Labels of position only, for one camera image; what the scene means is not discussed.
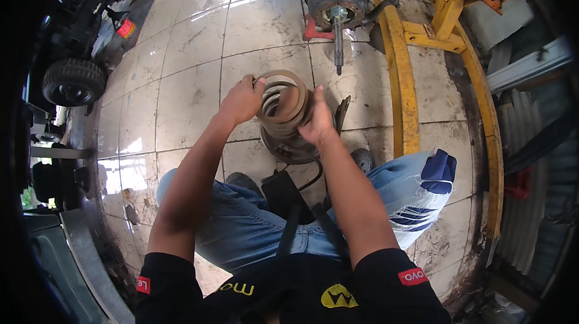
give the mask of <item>hand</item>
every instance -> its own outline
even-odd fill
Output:
[[[253,75],[245,75],[237,82],[221,103],[219,114],[234,124],[234,127],[247,122],[261,107],[264,96],[265,79],[261,78],[253,85]]]
[[[324,98],[323,85],[315,88],[311,120],[306,125],[300,126],[298,131],[305,140],[318,149],[328,136],[337,134],[336,128],[332,125],[332,113]]]

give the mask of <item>ripped jeans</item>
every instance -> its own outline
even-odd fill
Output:
[[[438,150],[404,155],[366,174],[386,206],[402,250],[438,218],[452,192],[455,168],[454,157]],[[162,202],[175,171],[161,178],[157,202]],[[328,215],[337,222],[333,208]],[[255,192],[214,181],[211,213],[196,233],[195,251],[235,275],[275,256],[285,226],[286,221],[270,212],[267,201]],[[301,252],[340,259],[318,221],[298,225],[290,253]]]

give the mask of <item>shoe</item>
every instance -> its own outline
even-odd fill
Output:
[[[225,179],[225,183],[232,184],[237,187],[241,187],[250,191],[254,191],[260,198],[263,198],[264,195],[261,194],[259,187],[257,184],[249,178],[248,175],[241,173],[241,172],[234,172],[228,175]]]
[[[356,162],[356,165],[364,173],[370,172],[372,169],[376,168],[376,161],[374,156],[369,150],[364,148],[358,148],[351,153],[352,159]]]

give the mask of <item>rusty coil spring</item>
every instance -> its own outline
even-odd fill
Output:
[[[303,81],[294,73],[288,70],[272,70],[261,74],[255,80],[261,78],[271,78],[275,76],[283,76],[292,79],[294,84],[286,81],[275,81],[267,84],[264,89],[264,98],[261,107],[256,116],[261,122],[264,129],[275,139],[281,141],[291,140],[297,138],[299,135],[298,127],[303,125],[310,119],[310,102],[311,92],[308,91]],[[280,92],[283,90],[275,89],[276,87],[297,87],[298,101],[293,109],[283,117],[275,117],[277,105],[280,101]]]

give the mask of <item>black t-shirt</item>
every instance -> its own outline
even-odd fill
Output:
[[[450,323],[424,272],[399,249],[367,255],[355,270],[305,253],[243,270],[205,299],[193,264],[150,253],[138,278],[136,323]]]

